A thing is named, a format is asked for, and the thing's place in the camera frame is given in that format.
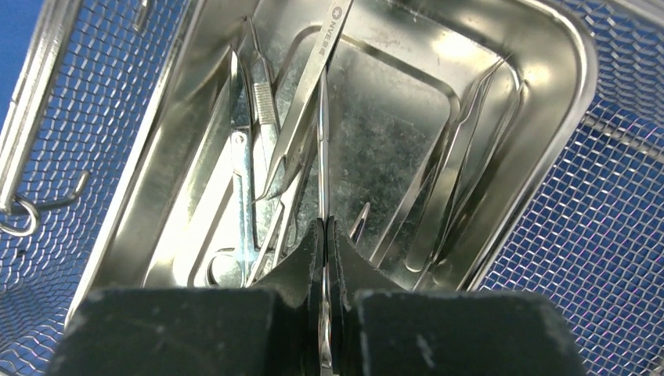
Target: blue background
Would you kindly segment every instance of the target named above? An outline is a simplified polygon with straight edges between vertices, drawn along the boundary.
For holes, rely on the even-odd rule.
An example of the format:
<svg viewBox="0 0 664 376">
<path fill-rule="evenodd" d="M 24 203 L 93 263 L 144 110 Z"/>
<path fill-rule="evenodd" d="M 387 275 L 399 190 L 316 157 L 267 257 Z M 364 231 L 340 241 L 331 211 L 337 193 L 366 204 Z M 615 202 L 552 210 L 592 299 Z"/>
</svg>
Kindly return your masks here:
<svg viewBox="0 0 664 376">
<path fill-rule="evenodd" d="M 0 125 L 23 65 L 42 0 L 0 0 Z"/>
</svg>

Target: wire hook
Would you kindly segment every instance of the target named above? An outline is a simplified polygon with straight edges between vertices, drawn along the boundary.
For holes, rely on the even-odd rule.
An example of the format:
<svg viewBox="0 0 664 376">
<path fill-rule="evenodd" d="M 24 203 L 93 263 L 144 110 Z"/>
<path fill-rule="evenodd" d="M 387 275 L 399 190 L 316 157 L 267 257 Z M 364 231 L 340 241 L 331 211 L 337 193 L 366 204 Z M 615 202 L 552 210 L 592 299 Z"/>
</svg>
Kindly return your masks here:
<svg viewBox="0 0 664 376">
<path fill-rule="evenodd" d="M 30 217 L 30 225 L 25 229 L 18 229 L 7 223 L 0 222 L 0 231 L 3 231 L 15 237 L 29 237 L 35 231 L 37 231 L 37 228 L 42 224 L 41 212 L 50 212 L 60 208 L 65 208 L 76 202 L 79 198 L 81 198 L 85 186 L 88 185 L 89 179 L 90 179 L 90 172 L 83 171 L 81 173 L 81 176 L 78 177 L 76 185 L 74 186 L 72 191 L 69 192 L 68 195 L 58 200 L 44 202 L 41 204 L 33 204 L 26 198 L 16 195 L 14 201 L 18 205 L 12 206 L 11 214 L 28 215 Z"/>
<path fill-rule="evenodd" d="M 29 237 L 37 231 L 39 225 L 42 224 L 42 215 L 39 214 L 37 208 L 30 201 L 25 198 L 16 195 L 14 200 L 20 205 L 30 217 L 28 227 L 25 229 L 19 229 L 17 227 L 11 226 L 7 223 L 0 222 L 0 231 L 13 235 L 14 237 Z"/>
</svg>

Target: blue wire mesh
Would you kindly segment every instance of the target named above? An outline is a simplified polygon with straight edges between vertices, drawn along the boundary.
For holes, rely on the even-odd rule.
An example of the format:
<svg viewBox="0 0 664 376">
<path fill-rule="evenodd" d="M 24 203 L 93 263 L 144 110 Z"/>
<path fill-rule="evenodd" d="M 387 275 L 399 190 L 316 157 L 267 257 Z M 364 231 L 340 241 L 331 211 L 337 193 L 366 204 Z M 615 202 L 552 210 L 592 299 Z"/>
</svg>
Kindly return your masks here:
<svg viewBox="0 0 664 376">
<path fill-rule="evenodd" d="M 482 289 L 561 308 L 593 374 L 656 374 L 664 356 L 664 33 L 567 0 L 597 41 L 597 98 Z"/>
<path fill-rule="evenodd" d="M 152 3 L 136 32 L 138 1 L 83 1 L 19 192 L 49 201 L 81 172 L 92 177 L 76 205 L 44 214 L 35 235 L 0 233 L 0 371 L 45 371 L 62 334 L 185 5 Z"/>
</svg>

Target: metal ring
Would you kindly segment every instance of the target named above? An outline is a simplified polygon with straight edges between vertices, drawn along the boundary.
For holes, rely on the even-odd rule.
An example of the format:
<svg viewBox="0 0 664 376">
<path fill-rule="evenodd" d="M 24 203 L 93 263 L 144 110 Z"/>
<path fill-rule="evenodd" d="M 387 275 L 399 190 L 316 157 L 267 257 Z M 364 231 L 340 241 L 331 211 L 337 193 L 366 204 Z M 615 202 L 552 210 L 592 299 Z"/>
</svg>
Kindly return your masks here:
<svg viewBox="0 0 664 376">
<path fill-rule="evenodd" d="M 27 214 L 29 215 L 29 226 L 25 229 L 18 229 L 14 226 L 0 222 L 0 231 L 8 233 L 9 235 L 13 235 L 14 237 L 29 237 L 37 231 L 37 228 L 39 228 L 39 225 L 42 222 L 42 216 L 39 214 L 39 211 L 34 206 L 34 204 L 25 198 L 16 195 L 14 200 L 25 208 Z"/>
</svg>

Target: stainless steel tray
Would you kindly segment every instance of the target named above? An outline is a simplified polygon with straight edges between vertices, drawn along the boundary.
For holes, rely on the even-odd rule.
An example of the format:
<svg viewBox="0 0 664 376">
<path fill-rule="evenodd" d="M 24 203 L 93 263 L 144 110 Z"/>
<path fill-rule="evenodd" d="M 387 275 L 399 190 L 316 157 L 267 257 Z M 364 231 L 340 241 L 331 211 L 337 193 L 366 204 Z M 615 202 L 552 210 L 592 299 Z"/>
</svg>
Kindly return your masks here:
<svg viewBox="0 0 664 376">
<path fill-rule="evenodd" d="M 225 159 L 229 130 L 206 125 L 225 92 L 228 47 L 240 43 L 238 20 L 253 15 L 264 53 L 280 67 L 283 119 L 327 10 L 326 3 L 295 0 L 190 6 L 193 22 L 166 94 L 153 98 L 158 110 L 144 123 L 150 136 L 136 141 L 73 308 L 103 287 L 207 284 L 211 255 L 235 241 Z M 330 67 L 331 212 L 350 226 L 371 203 L 358 251 L 404 288 L 419 276 L 399 267 L 401 251 L 383 255 L 378 245 L 435 135 L 458 113 L 461 93 L 503 57 L 507 62 L 496 74 L 474 143 L 486 145 L 520 79 L 527 82 L 522 109 L 463 207 L 446 243 L 449 256 L 427 288 L 467 285 L 500 249 L 593 98 L 593 40 L 578 21 L 545 2 L 355 1 Z M 256 148 L 256 161 L 267 157 Z M 227 170 L 228 178 L 215 170 Z M 315 181 L 309 180 L 298 213 L 301 229 L 317 216 Z M 272 208 L 258 209 L 261 236 Z M 407 243 L 411 235 L 396 242 Z"/>
</svg>

